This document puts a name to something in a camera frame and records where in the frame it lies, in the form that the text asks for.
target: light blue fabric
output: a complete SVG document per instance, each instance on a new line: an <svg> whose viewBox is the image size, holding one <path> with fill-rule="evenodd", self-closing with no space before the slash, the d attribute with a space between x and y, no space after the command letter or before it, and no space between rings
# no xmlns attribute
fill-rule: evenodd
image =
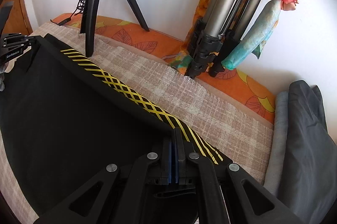
<svg viewBox="0 0 337 224"><path fill-rule="evenodd" d="M227 68L228 70L235 69L261 42L267 40L277 25L276 22L278 21L280 12L281 0L269 1L242 41L221 62L223 68Z"/></svg>
<svg viewBox="0 0 337 224"><path fill-rule="evenodd" d="M270 30L270 32L267 34L265 39L253 50L253 54L257 57L257 59L260 59L260 55L262 53L263 48L265 47L267 41L269 40L270 36L274 32L275 26Z"/></svg>
<svg viewBox="0 0 337 224"><path fill-rule="evenodd" d="M281 92L275 101L275 121L272 150L266 172L264 187L277 196L281 182L285 144L288 133L288 92Z"/></svg>

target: folded gray cloth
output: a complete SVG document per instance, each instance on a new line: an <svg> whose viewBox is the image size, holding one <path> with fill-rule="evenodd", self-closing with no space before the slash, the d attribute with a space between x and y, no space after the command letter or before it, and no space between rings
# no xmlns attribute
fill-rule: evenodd
<svg viewBox="0 0 337 224"><path fill-rule="evenodd" d="M293 82L278 199L304 223L318 224L336 198L337 147L326 129L321 92L303 80Z"/></svg>
<svg viewBox="0 0 337 224"><path fill-rule="evenodd" d="M3 83L3 80L5 79L5 70L7 68L7 65L1 65L0 66L0 92L3 91L5 89L5 85Z"/></svg>
<svg viewBox="0 0 337 224"><path fill-rule="evenodd" d="M275 121L272 150L266 172L264 187L277 196L281 182L285 143L288 132L288 92L281 92L275 101Z"/></svg>

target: silver tripod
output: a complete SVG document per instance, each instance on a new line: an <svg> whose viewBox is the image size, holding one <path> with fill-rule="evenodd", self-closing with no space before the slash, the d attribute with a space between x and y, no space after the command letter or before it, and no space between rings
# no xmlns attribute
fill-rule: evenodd
<svg viewBox="0 0 337 224"><path fill-rule="evenodd" d="M194 78L205 72L208 64L213 62L210 75L216 76L223 71L221 61L240 42L244 31L252 19L261 0L247 0L232 29L229 30L243 0L210 0L203 18L195 25L194 33L188 45L188 52L193 61L187 75Z"/></svg>

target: yellow striped trim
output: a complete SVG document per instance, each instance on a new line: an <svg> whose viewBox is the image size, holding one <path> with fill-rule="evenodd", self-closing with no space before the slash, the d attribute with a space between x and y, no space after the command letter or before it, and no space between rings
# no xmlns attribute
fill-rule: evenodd
<svg viewBox="0 0 337 224"><path fill-rule="evenodd" d="M64 53L67 57L69 57L73 61L77 61L77 62L79 62L79 61L85 61L85 62L89 61L89 62L91 62L91 60L89 60L88 58L83 56L81 53L79 53L75 49L62 50L61 52ZM81 59L74 59L75 57L85 57L85 59L82 59L82 58ZM172 118L176 122L176 124L179 126L179 128L181 129L185 139L189 142L190 140L189 140L187 132L184 128L184 126L186 126L188 128L188 131L190 132L190 135L192 136L193 140L195 141L196 145L198 146L198 149L199 149L200 153L203 156L206 157L206 154L204 152L204 150L205 150L207 152L207 154L209 155L208 157L211 158L215 164L218 164L218 162L215 159L215 157L213 156L212 152L204 144L204 142L205 142L211 148L211 150L216 153L218 158L221 161L223 161L223 158L219 155L219 153L209 143L204 141L188 125L183 123L181 120L179 120L175 116L171 115L170 113L167 113L165 110L163 110L162 108L160 108L159 106L157 106L153 102L149 101L148 99L143 97L141 94L137 93L136 91L131 89L129 86L125 85L119 79L115 78L114 76L110 75L108 72L101 69L96 64L94 64L92 62L91 63L77 63L77 64L80 65L80 66L95 66L95 67L97 67L97 68L85 68L85 70L90 71L90 72L101 73L101 74L92 73L92 75L100 78L102 80L102 82L104 82L107 85L109 85L110 87L114 88L119 93L123 93L128 99L132 100L137 105L141 105L149 113L155 114L158 117L159 120L165 122L166 124L169 124L172 128L175 128L177 126L173 124L173 122L171 120L171 118Z"/></svg>

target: black cable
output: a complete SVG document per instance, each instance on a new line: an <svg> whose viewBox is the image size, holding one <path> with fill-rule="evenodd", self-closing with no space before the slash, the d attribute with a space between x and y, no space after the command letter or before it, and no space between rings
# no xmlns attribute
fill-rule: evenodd
<svg viewBox="0 0 337 224"><path fill-rule="evenodd" d="M59 26L62 26L63 24L66 24L67 22L71 21L71 18L73 15L78 15L78 14L83 14L83 10L84 10L84 5L85 5L85 0L79 0L79 2L77 3L77 7L75 9L75 11L71 14L70 17L66 18L65 20L59 22L59 23L56 23L52 20L50 20L52 23L55 23Z"/></svg>

